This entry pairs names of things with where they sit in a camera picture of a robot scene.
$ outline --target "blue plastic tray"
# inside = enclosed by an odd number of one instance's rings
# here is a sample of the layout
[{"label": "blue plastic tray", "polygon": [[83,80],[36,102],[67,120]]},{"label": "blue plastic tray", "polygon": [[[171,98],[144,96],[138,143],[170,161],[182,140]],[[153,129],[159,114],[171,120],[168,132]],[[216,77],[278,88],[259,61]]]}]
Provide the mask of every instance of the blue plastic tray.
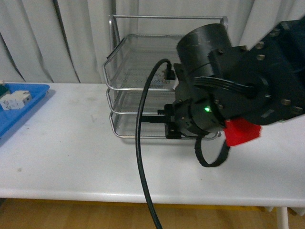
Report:
[{"label": "blue plastic tray", "polygon": [[7,83],[5,86],[11,93],[19,90],[29,91],[32,100],[20,110],[4,111],[0,105],[0,138],[45,95],[50,86],[46,84]]}]

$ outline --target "metal desk organizer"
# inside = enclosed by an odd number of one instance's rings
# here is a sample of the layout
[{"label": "metal desk organizer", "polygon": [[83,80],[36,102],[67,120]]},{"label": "metal desk organizer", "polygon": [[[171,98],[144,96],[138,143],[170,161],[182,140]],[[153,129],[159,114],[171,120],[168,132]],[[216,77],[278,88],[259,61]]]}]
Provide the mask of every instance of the metal desk organizer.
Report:
[{"label": "metal desk organizer", "polygon": [[[114,134],[120,138],[135,138],[136,115],[146,79],[154,65],[162,58],[180,62],[176,46],[184,35],[129,34],[119,36],[117,18],[219,20],[228,27],[227,17],[177,17],[112,15],[109,19],[111,54],[103,65],[108,86],[106,96],[111,109],[109,116]],[[162,68],[154,76],[143,114],[157,115],[158,109],[175,100],[175,81],[163,78]],[[213,140],[220,133],[208,135]],[[165,138],[164,124],[142,123],[142,138]]]}]

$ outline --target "red plastic piece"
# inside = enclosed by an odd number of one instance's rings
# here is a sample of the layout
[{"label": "red plastic piece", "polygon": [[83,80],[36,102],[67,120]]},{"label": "red plastic piece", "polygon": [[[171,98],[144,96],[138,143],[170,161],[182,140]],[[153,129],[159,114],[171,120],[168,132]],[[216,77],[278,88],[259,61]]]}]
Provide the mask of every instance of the red plastic piece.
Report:
[{"label": "red plastic piece", "polygon": [[255,125],[243,118],[225,121],[224,133],[228,146],[236,146],[260,136],[260,125]]}]

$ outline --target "table leg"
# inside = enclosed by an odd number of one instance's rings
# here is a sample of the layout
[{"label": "table leg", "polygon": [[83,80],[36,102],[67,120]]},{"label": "table leg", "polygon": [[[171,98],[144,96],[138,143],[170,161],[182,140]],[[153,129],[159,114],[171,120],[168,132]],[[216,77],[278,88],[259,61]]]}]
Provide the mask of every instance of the table leg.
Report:
[{"label": "table leg", "polygon": [[276,216],[277,216],[277,228],[289,229],[287,207],[276,208]]}]

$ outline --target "wire tray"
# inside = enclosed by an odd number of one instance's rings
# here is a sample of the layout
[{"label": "wire tray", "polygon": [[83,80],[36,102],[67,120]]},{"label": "wire tray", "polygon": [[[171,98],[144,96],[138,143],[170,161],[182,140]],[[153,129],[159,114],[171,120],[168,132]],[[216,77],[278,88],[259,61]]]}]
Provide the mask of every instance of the wire tray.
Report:
[{"label": "wire tray", "polygon": [[[182,36],[130,34],[122,40],[104,64],[107,86],[112,90],[142,90],[154,65],[163,58],[180,62],[176,45]],[[166,68],[155,74],[150,90],[171,91],[175,81],[165,80]]]},{"label": "wire tray", "polygon": [[[136,114],[110,113],[109,120],[112,131],[120,138],[135,138]],[[220,132],[208,134],[203,140],[214,140],[221,136]],[[165,139],[165,127],[160,123],[142,123],[141,138]]]},{"label": "wire tray", "polygon": [[[113,113],[122,115],[137,114],[142,91],[115,91],[108,89],[106,95]],[[149,91],[143,114],[157,114],[158,109],[163,109],[165,104],[172,104],[174,101],[174,91]]]}]

